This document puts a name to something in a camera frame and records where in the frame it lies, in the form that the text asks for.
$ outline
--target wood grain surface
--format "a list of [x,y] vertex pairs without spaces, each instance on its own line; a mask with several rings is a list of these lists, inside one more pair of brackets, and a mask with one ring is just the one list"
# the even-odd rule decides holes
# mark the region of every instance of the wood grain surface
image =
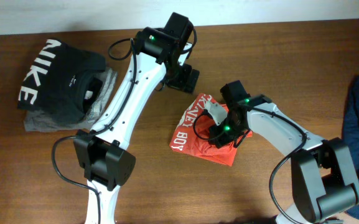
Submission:
[[[16,109],[21,82],[46,38],[107,58],[111,43],[137,31],[0,36],[0,223],[79,224],[86,217],[88,192],[63,182],[50,161],[54,141],[75,132],[27,133],[26,112]],[[197,33],[187,60],[200,70],[194,94],[154,92],[136,123],[128,150],[137,163],[118,197],[118,223],[219,223],[278,213],[268,179],[282,155],[261,136],[240,146],[233,167],[170,149],[182,113],[199,93],[220,100],[225,83],[241,80],[309,131],[341,136],[348,86],[359,75],[359,20],[197,27]],[[114,53],[127,50],[124,44]],[[129,59],[108,63],[119,73],[117,90]],[[57,161],[66,176],[86,182],[72,142],[59,147]],[[292,203],[288,164],[274,189],[283,207]]]

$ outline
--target red fabric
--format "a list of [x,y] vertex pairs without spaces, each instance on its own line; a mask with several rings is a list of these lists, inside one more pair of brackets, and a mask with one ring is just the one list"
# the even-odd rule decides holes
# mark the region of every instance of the red fabric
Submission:
[[[196,100],[187,108],[182,119],[179,121],[169,146],[175,152],[232,166],[237,152],[237,149],[233,147],[233,142],[217,149],[215,146],[210,145],[208,141],[198,138],[193,131],[193,122],[203,112],[207,101],[216,103],[210,95],[201,93],[197,96]],[[222,105],[222,107],[228,111],[226,105]],[[208,138],[210,133],[208,128],[214,124],[214,120],[208,116],[202,116],[197,120],[196,131],[201,137]],[[249,132],[247,138],[252,135],[253,133]]]

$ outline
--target black cable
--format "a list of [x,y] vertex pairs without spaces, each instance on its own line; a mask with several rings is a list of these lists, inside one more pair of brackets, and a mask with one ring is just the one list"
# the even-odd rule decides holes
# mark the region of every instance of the black cable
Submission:
[[109,57],[110,57],[111,59],[113,59],[113,60],[124,60],[124,59],[128,58],[128,56],[131,54],[132,44],[129,46],[128,53],[127,53],[124,57],[122,57],[122,58],[116,58],[116,57],[112,56],[112,54],[111,54],[111,49],[112,49],[115,45],[117,45],[117,44],[119,44],[119,43],[122,43],[122,42],[124,42],[124,41],[129,41],[129,40],[131,40],[131,38],[122,39],[122,40],[116,41],[115,43],[113,43],[112,45],[110,45],[110,47],[109,47],[109,49],[108,49]]
[[278,115],[276,114],[275,112],[270,112],[270,111],[266,111],[266,110],[262,110],[262,109],[259,109],[259,108],[255,108],[255,107],[252,107],[252,106],[247,106],[247,105],[241,105],[249,110],[255,110],[255,111],[259,111],[259,112],[262,112],[262,113],[266,113],[266,114],[269,114],[271,115],[272,117],[277,117],[283,121],[285,121],[287,124],[290,124],[292,127],[294,127],[301,135],[302,135],[302,141],[301,143],[299,144],[299,146],[297,146],[292,152],[290,152],[286,157],[284,157],[278,164],[277,166],[273,169],[272,171],[272,174],[269,178],[269,193],[271,194],[271,198],[272,198],[272,201],[274,203],[274,205],[276,206],[276,208],[280,211],[280,213],[286,217],[290,222],[292,223],[295,223],[295,224],[302,224],[301,222],[298,222],[297,220],[291,218],[279,205],[279,203],[277,202],[276,200],[276,197],[274,196],[274,193],[273,193],[273,180],[274,180],[274,176],[276,175],[276,173],[278,172],[278,170],[280,169],[281,166],[283,166],[284,163],[287,162],[287,160],[289,160],[291,158],[291,156],[298,152],[299,150],[302,149],[302,147],[304,147],[305,143],[306,143],[306,140],[307,140],[307,135],[306,133],[304,133],[304,131],[298,127],[298,125],[294,124],[292,121],[288,120],[287,118],[281,116],[281,115]]
[[[130,48],[130,51],[129,53],[124,56],[123,58],[114,58],[113,56],[111,56],[110,54],[110,50],[112,47],[114,47],[116,44],[118,43],[121,43],[121,42],[124,42],[124,41],[127,41],[127,40],[130,40],[131,41],[131,48]],[[118,110],[118,112],[116,113],[116,116],[111,120],[110,124],[107,124],[105,125],[105,127],[99,131],[95,131],[95,132],[90,132],[89,134],[87,134],[86,136],[88,137],[91,137],[91,136],[96,136],[98,134],[101,134],[107,130],[109,130],[109,128],[111,128],[114,123],[117,121],[117,119],[119,118],[120,114],[123,112],[124,108],[125,108],[125,105],[126,103],[128,102],[128,99],[129,97],[131,96],[131,93],[132,93],[132,90],[134,88],[134,85],[136,83],[136,72],[137,72],[137,64],[136,64],[136,52],[135,52],[135,45],[134,45],[134,40],[131,38],[131,39],[123,39],[123,40],[119,40],[115,43],[113,43],[110,47],[109,47],[109,56],[114,59],[114,60],[124,60],[128,57],[128,55],[131,53],[131,49],[132,49],[132,53],[133,53],[133,59],[134,59],[134,69],[133,69],[133,78],[131,80],[131,86],[129,87],[129,90],[127,92],[127,95],[123,101],[123,103],[121,104],[120,106],[120,109]],[[79,187],[83,187],[85,189],[88,189],[88,190],[91,190],[95,193],[96,195],[96,201],[98,203],[98,224],[100,224],[100,221],[101,221],[101,210],[100,210],[100,196],[99,196],[99,192],[94,189],[93,187],[90,187],[88,185],[85,185],[85,184],[81,184],[81,183],[78,183],[78,182],[75,182],[73,180],[70,180],[69,178],[65,177],[59,170],[59,168],[57,167],[57,163],[56,163],[56,160],[55,160],[55,154],[56,154],[56,149],[57,149],[57,146],[63,142],[63,141],[66,141],[66,140],[69,140],[69,139],[76,139],[76,138],[82,138],[84,136],[79,136],[79,135],[75,135],[75,136],[67,136],[67,137],[64,137],[64,138],[60,138],[59,140],[57,140],[55,143],[54,143],[54,146],[52,147],[52,165],[57,173],[57,175],[62,178],[64,181],[70,183],[70,184],[73,184],[73,185],[76,185],[76,186],[79,186]]]
[[222,134],[225,133],[225,131],[222,131],[219,135],[217,135],[217,136],[215,136],[215,137],[212,137],[212,138],[203,138],[203,137],[201,137],[201,136],[196,132],[196,123],[197,123],[197,120],[198,120],[199,118],[201,118],[203,115],[207,115],[207,111],[206,111],[206,110],[204,110],[202,114],[198,115],[198,116],[196,117],[196,119],[194,120],[194,122],[193,122],[193,131],[194,131],[194,133],[196,134],[196,136],[197,136],[199,139],[203,139],[203,140],[206,140],[206,141],[211,141],[211,140],[214,140],[214,139],[217,139],[217,138],[221,137]]
[[248,134],[248,133],[249,133],[249,130],[247,130],[247,131],[244,133],[243,137],[241,137],[241,139],[240,139],[240,141],[239,141],[238,143],[237,143],[237,139],[233,140],[233,147],[234,147],[234,148],[239,147],[239,145],[243,142],[244,138],[247,137],[247,134]]
[[193,27],[193,44],[189,49],[183,50],[182,53],[180,54],[186,54],[187,52],[193,50],[194,46],[196,46],[196,43],[197,43],[197,33],[196,33],[196,29],[194,29]]

